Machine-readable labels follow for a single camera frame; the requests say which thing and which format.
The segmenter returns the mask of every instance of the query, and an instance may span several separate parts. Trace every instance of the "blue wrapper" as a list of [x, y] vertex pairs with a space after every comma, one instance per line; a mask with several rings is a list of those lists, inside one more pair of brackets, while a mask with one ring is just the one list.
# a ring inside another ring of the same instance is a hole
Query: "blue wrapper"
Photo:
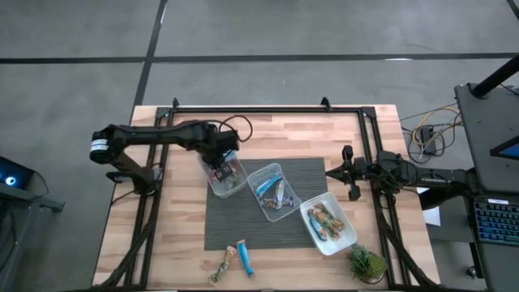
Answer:
[[317, 237], [322, 241], [327, 241], [327, 235], [326, 231], [324, 231], [323, 226], [319, 224], [319, 222], [314, 217], [314, 210], [308, 210], [308, 217], [310, 218], [310, 224], [311, 228], [315, 231], [315, 234], [317, 234]]
[[247, 273], [248, 277], [254, 276], [254, 270], [251, 267], [251, 259], [249, 259], [249, 255], [247, 254], [247, 247], [245, 246], [245, 239], [238, 241], [236, 243], [238, 248], [238, 253], [240, 254], [240, 258], [242, 259], [243, 268], [245, 269], [245, 273]]
[[277, 183], [278, 180], [281, 179], [281, 176], [279, 174], [274, 175], [273, 177], [269, 178], [266, 182], [262, 183], [259, 187], [256, 188], [255, 193], [256, 195], [261, 198], [267, 192], [267, 190], [274, 185], [274, 183]]

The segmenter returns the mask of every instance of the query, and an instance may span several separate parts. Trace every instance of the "yellow cable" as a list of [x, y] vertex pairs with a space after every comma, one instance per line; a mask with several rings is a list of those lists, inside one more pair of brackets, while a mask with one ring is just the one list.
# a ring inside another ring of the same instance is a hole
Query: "yellow cable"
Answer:
[[[451, 108], [451, 107], [443, 107], [443, 108], [439, 108], [439, 109], [434, 109], [430, 112], [428, 112], [425, 116], [423, 116], [422, 120], [418, 123], [418, 125], [413, 129], [413, 132], [411, 133], [411, 139], [413, 140], [413, 143], [417, 144], [418, 146], [424, 146], [426, 143], [421, 143], [419, 141], [417, 141], [416, 139], [416, 132], [418, 131], [418, 129], [425, 123], [425, 121], [435, 112], [437, 111], [440, 111], [440, 110], [450, 110], [452, 111], [453, 113], [456, 113], [456, 114], [459, 114], [457, 110]], [[440, 132], [440, 134], [443, 134], [446, 130], [454, 127], [454, 126], [457, 126], [458, 124], [460, 124], [461, 122], [457, 122], [456, 125], [451, 125], [451, 126], [448, 126], [447, 128], [445, 128], [444, 130], [442, 130]]]

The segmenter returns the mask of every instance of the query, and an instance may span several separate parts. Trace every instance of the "white paper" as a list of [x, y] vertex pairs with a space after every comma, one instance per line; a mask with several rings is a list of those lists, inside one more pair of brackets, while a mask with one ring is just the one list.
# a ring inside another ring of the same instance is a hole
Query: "white paper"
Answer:
[[[421, 194], [424, 191], [427, 191], [428, 188], [426, 187], [417, 187], [416, 192]], [[440, 207], [432, 208], [423, 211], [423, 219], [425, 219], [425, 222], [429, 225], [434, 226], [440, 226]]]

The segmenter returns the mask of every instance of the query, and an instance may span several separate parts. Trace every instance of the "blue light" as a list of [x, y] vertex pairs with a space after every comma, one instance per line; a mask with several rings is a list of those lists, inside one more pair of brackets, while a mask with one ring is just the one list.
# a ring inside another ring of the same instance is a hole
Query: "blue light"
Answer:
[[9, 178], [6, 178], [6, 184], [7, 186], [12, 186], [16, 183], [16, 178], [13, 178], [13, 177], [9, 177]]

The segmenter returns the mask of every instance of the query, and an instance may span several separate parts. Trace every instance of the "computer monitor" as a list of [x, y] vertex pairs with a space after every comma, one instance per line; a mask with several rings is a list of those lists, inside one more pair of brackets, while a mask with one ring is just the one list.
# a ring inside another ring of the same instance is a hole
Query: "computer monitor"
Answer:
[[512, 138], [501, 145], [493, 148], [490, 155], [519, 160], [519, 136]]

